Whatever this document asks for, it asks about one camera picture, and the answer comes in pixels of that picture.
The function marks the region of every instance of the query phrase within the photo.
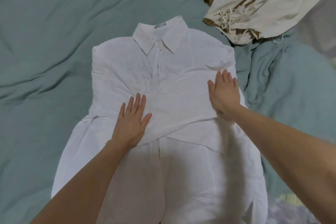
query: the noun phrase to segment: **shirt collar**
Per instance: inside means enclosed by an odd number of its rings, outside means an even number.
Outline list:
[[[165,27],[168,27],[168,30],[164,36],[161,37],[161,40],[174,54],[187,34],[188,26],[181,16],[172,18],[162,24],[165,23],[167,23],[167,26]],[[157,37],[153,34],[155,27],[155,25],[139,23],[133,33],[133,39],[137,42],[146,56],[148,56],[157,40]]]

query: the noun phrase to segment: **right hand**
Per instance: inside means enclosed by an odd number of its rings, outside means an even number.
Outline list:
[[[216,74],[215,83],[208,81],[209,96],[213,108],[218,115],[227,121],[233,121],[231,110],[240,105],[239,85],[237,78],[224,70]]]

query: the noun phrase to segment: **left hand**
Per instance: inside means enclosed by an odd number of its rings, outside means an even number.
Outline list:
[[[134,104],[133,101],[134,97],[131,97],[126,111],[126,104],[122,104],[112,138],[107,142],[107,146],[119,150],[123,154],[138,145],[152,117],[152,114],[149,113],[141,120],[146,105],[145,95],[141,99],[140,93],[137,93]]]

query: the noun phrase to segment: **green bedsheet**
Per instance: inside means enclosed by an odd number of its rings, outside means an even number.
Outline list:
[[[229,44],[202,22],[207,9],[202,0],[0,0],[0,223],[28,223],[50,199],[62,150],[91,105],[92,47],[177,15]],[[236,47],[247,104],[336,138],[336,73],[291,34]],[[265,170],[270,192],[286,190]]]

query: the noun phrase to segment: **finger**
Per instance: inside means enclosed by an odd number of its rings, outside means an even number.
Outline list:
[[[230,72],[227,74],[227,79],[228,79],[229,83],[232,83],[232,76],[231,76]]]
[[[152,114],[147,114],[141,121],[141,130],[145,131],[149,121],[151,120]]]
[[[235,88],[239,87],[238,79],[236,77],[233,78],[233,85],[234,85]]]
[[[228,81],[228,71],[226,69],[223,70],[222,77],[224,82]]]
[[[137,112],[137,110],[138,110],[138,108],[139,108],[140,99],[141,99],[141,95],[140,95],[140,93],[137,93],[137,94],[136,94],[136,98],[135,98],[134,105],[133,105],[132,110],[131,110],[131,113],[132,113],[132,114],[136,114],[136,112]]]
[[[128,105],[125,111],[125,114],[129,114],[131,112],[132,106],[133,106],[133,101],[134,101],[134,97],[130,97],[129,101],[128,101]]]
[[[140,102],[138,111],[136,112],[136,114],[137,114],[140,118],[141,118],[142,115],[144,114],[145,107],[146,107],[146,95],[142,95],[142,98],[141,98],[141,102]]]
[[[209,92],[215,92],[215,84],[213,83],[212,80],[208,80],[208,87],[209,87]]]
[[[223,79],[222,79],[220,71],[218,71],[216,74],[215,88],[221,84],[223,84]]]
[[[120,108],[120,112],[119,112],[118,119],[120,119],[120,118],[124,117],[124,113],[125,113],[125,106],[126,106],[126,104],[125,104],[125,103],[123,103],[123,104],[121,105],[121,108]]]

